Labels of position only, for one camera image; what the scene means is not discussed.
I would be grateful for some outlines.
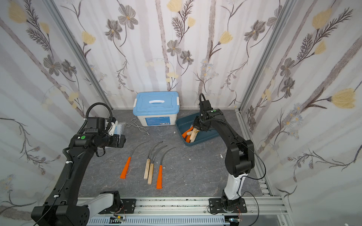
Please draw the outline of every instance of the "robotic arm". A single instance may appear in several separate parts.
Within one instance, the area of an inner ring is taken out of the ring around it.
[[[239,193],[244,179],[254,168],[254,144],[236,133],[226,121],[222,111],[213,109],[202,93],[199,101],[200,116],[195,118],[193,125],[200,131],[208,131],[213,127],[226,144],[225,166],[229,176],[221,201],[226,212],[234,211],[241,203]]]
[[[96,105],[106,106],[110,117],[88,117],[90,110]],[[105,153],[105,147],[122,148],[126,142],[124,135],[109,134],[115,125],[116,119],[112,117],[112,111],[106,104],[95,103],[89,107],[84,124],[71,139],[69,147],[63,150],[67,161],[54,189],[44,205],[34,207],[31,213],[31,218],[38,225],[85,226],[90,217],[103,210],[119,210],[121,200],[117,191],[103,192],[82,206],[77,206],[79,188],[94,153],[99,157],[98,148],[102,148]]]

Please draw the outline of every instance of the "white arm segment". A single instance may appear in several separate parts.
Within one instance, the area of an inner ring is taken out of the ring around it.
[[[241,188],[243,187],[245,177],[243,177],[241,185],[240,185],[240,179],[241,179],[242,176],[247,176],[247,175],[248,174],[241,174],[241,175],[239,175],[238,177],[235,178],[233,175],[229,174],[229,177],[227,178],[227,184],[226,184],[226,187],[224,189],[226,197],[229,200],[235,200],[235,199],[239,198],[239,196],[237,195],[236,192],[238,192],[239,195],[241,195],[240,191],[241,191]]]
[[[79,204],[79,206],[83,205],[88,205],[90,219],[92,216],[113,205],[113,194],[100,194],[91,200]]]

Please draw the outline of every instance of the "metal tongs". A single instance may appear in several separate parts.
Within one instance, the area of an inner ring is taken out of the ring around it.
[[[126,123],[125,126],[126,126],[126,127],[130,127],[130,126],[132,125],[132,126],[134,126],[134,127],[138,127],[138,129],[139,129],[141,132],[145,132],[145,133],[147,133],[147,135],[150,135],[150,134],[148,133],[148,131],[147,131],[144,127],[137,125],[136,121],[138,121],[138,119],[132,119],[132,123]]]

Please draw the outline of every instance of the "curved blade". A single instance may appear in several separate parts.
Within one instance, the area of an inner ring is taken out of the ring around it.
[[[145,141],[145,142],[140,143],[139,145],[137,145],[137,146],[130,152],[130,157],[132,157],[133,153],[135,152],[135,150],[136,150],[139,146],[141,146],[142,144],[147,143],[147,142],[149,142],[149,141]]]
[[[167,145],[164,145],[164,146],[160,147],[159,149],[157,149],[157,151],[155,152],[155,156],[153,157],[153,160],[151,161],[151,163],[153,163],[153,162],[155,161],[155,158],[156,158],[157,153],[158,153],[161,149],[163,149],[163,148],[165,148],[165,147],[167,147]]]
[[[152,151],[155,149],[155,147],[156,147],[157,145],[159,145],[159,144],[162,143],[162,142],[163,142],[163,141],[160,141],[160,142],[156,143],[156,144],[150,149],[147,158],[151,158],[151,153],[152,153]]]
[[[163,160],[163,158],[165,157],[166,153],[167,153],[169,150],[172,150],[172,149],[174,149],[174,148],[176,148],[176,147],[170,148],[170,149],[168,149],[167,151],[165,151],[165,153],[163,153],[163,156],[162,156],[161,161],[160,161],[160,165],[162,165],[162,160]]]

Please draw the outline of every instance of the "white storage box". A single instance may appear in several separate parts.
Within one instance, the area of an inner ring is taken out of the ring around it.
[[[174,91],[137,94],[133,114],[142,126],[175,125],[180,110],[178,93]]]

